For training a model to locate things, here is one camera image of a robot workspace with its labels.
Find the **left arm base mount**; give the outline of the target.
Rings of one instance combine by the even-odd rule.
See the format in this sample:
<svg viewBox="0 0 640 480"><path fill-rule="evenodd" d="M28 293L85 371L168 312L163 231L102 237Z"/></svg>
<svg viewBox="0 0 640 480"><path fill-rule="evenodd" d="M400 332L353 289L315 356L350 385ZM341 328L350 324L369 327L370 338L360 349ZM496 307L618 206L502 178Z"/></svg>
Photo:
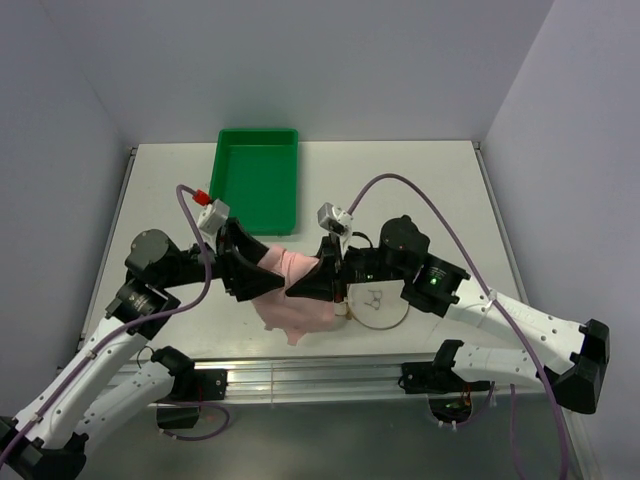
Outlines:
<svg viewBox="0 0 640 480"><path fill-rule="evenodd" d="M177 383L156 408L159 430L184 441L209 439L222 433L231 423L229 411L218 402L225 399L228 373L225 369L196 369ZM192 437L179 430L193 429L200 420L211 420L218 427L210 434Z"/></svg>

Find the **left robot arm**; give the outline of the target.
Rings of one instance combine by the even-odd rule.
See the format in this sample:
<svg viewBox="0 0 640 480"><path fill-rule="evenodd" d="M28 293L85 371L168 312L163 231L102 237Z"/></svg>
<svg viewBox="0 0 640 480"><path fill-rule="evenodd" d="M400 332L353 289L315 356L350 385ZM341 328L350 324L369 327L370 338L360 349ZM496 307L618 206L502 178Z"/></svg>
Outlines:
<svg viewBox="0 0 640 480"><path fill-rule="evenodd" d="M239 301L284 286L259 267L268 249L234 219L195 221L196 243L179 249L161 230L139 234L127 276L83 347L28 406L1 420L1 462L24 479L75 479L88 456L149 404L197 405L194 361L174 347L157 349L113 389L108 383L154 339L170 317L190 310L173 287L222 280Z"/></svg>

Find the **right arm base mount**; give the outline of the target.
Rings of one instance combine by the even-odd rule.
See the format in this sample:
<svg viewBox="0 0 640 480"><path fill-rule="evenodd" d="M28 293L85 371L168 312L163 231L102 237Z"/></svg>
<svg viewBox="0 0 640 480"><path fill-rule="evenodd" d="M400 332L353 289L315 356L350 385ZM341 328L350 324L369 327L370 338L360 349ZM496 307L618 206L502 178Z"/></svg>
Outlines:
<svg viewBox="0 0 640 480"><path fill-rule="evenodd" d="M452 432L476 421L495 400L494 383L467 382L433 362L403 363L397 385L406 395L424 396L430 421L439 429Z"/></svg>

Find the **pink bra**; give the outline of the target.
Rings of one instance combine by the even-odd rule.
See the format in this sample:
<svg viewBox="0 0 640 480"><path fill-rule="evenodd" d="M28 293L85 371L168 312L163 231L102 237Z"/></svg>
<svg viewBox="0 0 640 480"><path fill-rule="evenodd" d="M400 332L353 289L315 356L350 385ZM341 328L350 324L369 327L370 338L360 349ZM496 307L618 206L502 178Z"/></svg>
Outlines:
<svg viewBox="0 0 640 480"><path fill-rule="evenodd" d="M315 257L272 246L258 263L260 268L281 275L285 284L280 289L253 299L252 304L265 329L282 330L291 346L296 346L305 334L330 331L335 326L334 305L331 302L285 294L287 288L310 273L318 262Z"/></svg>

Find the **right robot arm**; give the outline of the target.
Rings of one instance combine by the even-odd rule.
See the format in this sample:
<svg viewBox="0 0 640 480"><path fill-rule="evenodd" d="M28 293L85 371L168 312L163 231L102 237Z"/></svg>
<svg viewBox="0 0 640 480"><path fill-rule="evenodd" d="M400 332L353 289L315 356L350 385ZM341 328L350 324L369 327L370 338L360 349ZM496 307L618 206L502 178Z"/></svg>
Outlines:
<svg viewBox="0 0 640 480"><path fill-rule="evenodd" d="M499 384L550 387L561 407L595 413L610 360L609 327L595 319L563 320L483 287L465 269L431 254L429 245L407 215L383 224L376 247L341 253L337 241L325 237L318 264L286 294L338 303L352 286L400 281L400 297L410 307L508 344L487 348L447 339L433 359L402 364L398 384L405 393L481 392Z"/></svg>

